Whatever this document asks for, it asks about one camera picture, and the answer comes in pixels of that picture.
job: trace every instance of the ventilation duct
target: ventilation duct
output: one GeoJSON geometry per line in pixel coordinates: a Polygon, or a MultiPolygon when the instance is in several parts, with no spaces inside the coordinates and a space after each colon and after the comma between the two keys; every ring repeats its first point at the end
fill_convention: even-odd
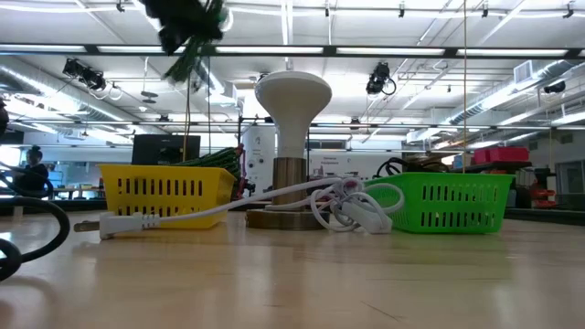
{"type": "MultiPolygon", "coordinates": [[[[552,63],[545,60],[529,60],[515,68],[515,76],[513,79],[506,80],[490,90],[484,91],[473,99],[466,111],[463,110],[464,105],[460,105],[441,124],[459,124],[465,118],[469,119],[477,114],[493,109],[534,88],[566,80],[572,76],[576,68],[582,67],[582,63],[579,60],[558,60],[552,63]]],[[[412,132],[408,134],[407,141],[425,140],[440,131],[441,129],[429,128],[412,132]]]]}
{"type": "MultiPolygon", "coordinates": [[[[71,114],[84,110],[89,114],[94,112],[94,115],[101,116],[102,120],[107,117],[107,120],[103,121],[140,121],[139,118],[105,101],[95,99],[77,87],[64,86],[63,81],[13,57],[2,56],[0,85],[12,86],[13,89],[18,90],[11,91],[12,93],[49,97],[48,106],[60,111],[71,112],[71,114]]],[[[161,129],[149,126],[145,126],[144,130],[148,133],[166,133],[161,129]]]]}

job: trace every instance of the red box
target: red box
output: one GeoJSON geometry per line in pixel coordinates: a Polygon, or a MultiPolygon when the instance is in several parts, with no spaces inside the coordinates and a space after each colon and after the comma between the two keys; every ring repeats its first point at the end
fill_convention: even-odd
{"type": "Polygon", "coordinates": [[[490,163],[490,153],[488,149],[475,150],[473,152],[473,159],[477,165],[490,163]]]}
{"type": "Polygon", "coordinates": [[[524,162],[529,159],[529,153],[526,147],[495,147],[487,151],[490,162],[524,162]]]}

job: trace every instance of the ceiling beam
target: ceiling beam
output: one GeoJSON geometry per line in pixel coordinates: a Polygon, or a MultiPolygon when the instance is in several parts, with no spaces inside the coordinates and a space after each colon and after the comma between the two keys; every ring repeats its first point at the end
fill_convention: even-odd
{"type": "MultiPolygon", "coordinates": [[[[585,48],[467,48],[468,59],[584,59],[585,48]]],[[[0,55],[167,57],[159,45],[0,43],[0,55]]],[[[373,46],[208,45],[200,56],[463,59],[463,48],[373,46]]]]}

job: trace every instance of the laboratory room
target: laboratory room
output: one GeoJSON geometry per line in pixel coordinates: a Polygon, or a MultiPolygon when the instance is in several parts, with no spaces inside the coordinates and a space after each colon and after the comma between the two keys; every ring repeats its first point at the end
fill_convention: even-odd
{"type": "Polygon", "coordinates": [[[585,327],[585,0],[0,0],[0,328],[585,327]]]}

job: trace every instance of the black cable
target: black cable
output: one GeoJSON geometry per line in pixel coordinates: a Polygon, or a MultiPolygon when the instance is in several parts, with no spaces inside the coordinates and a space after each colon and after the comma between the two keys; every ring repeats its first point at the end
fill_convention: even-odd
{"type": "Polygon", "coordinates": [[[385,161],[384,163],[382,163],[380,165],[380,167],[378,168],[378,170],[376,171],[376,174],[372,177],[372,178],[380,178],[381,175],[381,171],[382,169],[386,170],[386,174],[388,175],[396,175],[396,174],[400,174],[400,170],[392,165],[392,164],[398,164],[398,165],[402,165],[402,171],[403,172],[410,172],[410,173],[449,173],[449,166],[447,166],[444,163],[441,162],[429,162],[426,164],[414,164],[414,163],[410,163],[408,161],[404,161],[400,158],[397,157],[391,157],[389,158],[387,161],[385,161]],[[431,166],[438,166],[440,167],[442,170],[434,170],[434,169],[430,169],[429,167],[431,166]]]}
{"type": "Polygon", "coordinates": [[[57,219],[59,224],[59,230],[55,238],[45,246],[22,255],[14,244],[0,239],[0,250],[6,255],[5,258],[0,259],[0,281],[14,274],[22,263],[39,259],[57,249],[69,235],[69,218],[65,211],[55,204],[33,197],[18,196],[0,200],[0,207],[34,207],[46,210],[57,219]]]}
{"type": "Polygon", "coordinates": [[[392,96],[392,95],[394,95],[394,94],[396,93],[396,89],[397,89],[398,87],[396,86],[396,82],[394,82],[394,80],[393,80],[392,78],[388,79],[388,81],[389,81],[389,82],[392,82],[392,85],[394,85],[394,90],[393,90],[392,92],[388,93],[388,92],[385,92],[385,91],[382,89],[382,93],[383,93],[384,95],[386,95],[386,96],[392,96]]]}
{"type": "Polygon", "coordinates": [[[39,175],[38,173],[35,173],[33,171],[26,170],[24,168],[19,168],[19,167],[14,167],[14,166],[11,166],[11,165],[7,165],[7,164],[4,164],[2,162],[0,162],[0,165],[7,167],[11,171],[14,171],[14,172],[17,172],[17,173],[20,173],[20,174],[25,174],[25,175],[33,175],[33,176],[36,176],[39,180],[42,179],[42,180],[45,181],[45,185],[47,186],[47,189],[46,190],[43,190],[42,192],[39,192],[39,191],[28,191],[28,190],[25,190],[25,189],[22,189],[22,188],[18,187],[13,182],[8,181],[8,179],[4,175],[4,172],[0,172],[0,181],[2,181],[4,184],[6,184],[6,187],[8,187],[11,190],[15,191],[20,196],[29,196],[29,197],[43,198],[43,197],[48,197],[48,196],[52,196],[53,195],[53,185],[44,176],[39,175]]]}

